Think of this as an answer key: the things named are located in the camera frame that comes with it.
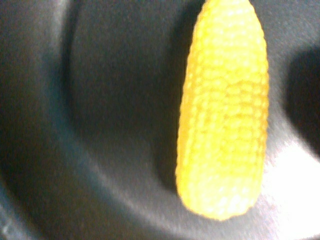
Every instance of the yellow corn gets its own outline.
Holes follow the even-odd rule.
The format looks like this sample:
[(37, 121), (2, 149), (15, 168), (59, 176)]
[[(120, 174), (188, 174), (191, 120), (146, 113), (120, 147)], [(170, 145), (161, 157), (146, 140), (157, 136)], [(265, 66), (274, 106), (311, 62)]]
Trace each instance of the yellow corn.
[(268, 117), (267, 45), (249, 0), (207, 0), (194, 27), (177, 140), (177, 192), (226, 220), (261, 191)]

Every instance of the corn on the cob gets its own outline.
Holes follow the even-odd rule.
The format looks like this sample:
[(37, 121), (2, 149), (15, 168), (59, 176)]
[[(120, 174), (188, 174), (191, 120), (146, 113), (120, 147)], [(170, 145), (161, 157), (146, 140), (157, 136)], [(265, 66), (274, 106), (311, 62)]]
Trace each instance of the corn on the cob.
[(194, 27), (177, 140), (177, 192), (192, 212), (226, 220), (260, 194), (268, 61), (249, 0), (207, 0)]

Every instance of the dark surface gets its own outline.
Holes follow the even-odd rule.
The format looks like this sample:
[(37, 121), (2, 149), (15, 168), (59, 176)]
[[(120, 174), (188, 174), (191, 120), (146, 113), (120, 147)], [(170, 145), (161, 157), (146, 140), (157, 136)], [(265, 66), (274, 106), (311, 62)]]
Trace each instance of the dark surface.
[(253, 0), (268, 44), (263, 189), (194, 215), (174, 184), (181, 87), (203, 0), (0, 1), (3, 239), (320, 237), (320, 2)]

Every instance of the corn cob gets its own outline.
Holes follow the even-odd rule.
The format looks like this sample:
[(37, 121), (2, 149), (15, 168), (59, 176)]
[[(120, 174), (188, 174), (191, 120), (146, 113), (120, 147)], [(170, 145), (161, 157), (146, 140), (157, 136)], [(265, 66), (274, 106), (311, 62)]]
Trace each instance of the corn cob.
[(177, 140), (177, 192), (192, 212), (226, 220), (261, 191), (268, 61), (249, 0), (207, 0), (187, 59)]

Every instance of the nonstick pan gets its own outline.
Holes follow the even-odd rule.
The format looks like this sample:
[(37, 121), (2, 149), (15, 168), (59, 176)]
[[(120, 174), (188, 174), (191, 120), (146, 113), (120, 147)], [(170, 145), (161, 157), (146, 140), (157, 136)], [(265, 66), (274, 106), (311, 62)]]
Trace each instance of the nonstick pan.
[(0, 235), (320, 238), (320, 1), (252, 0), (268, 45), (263, 186), (246, 214), (187, 211), (181, 88), (204, 0), (0, 1)]

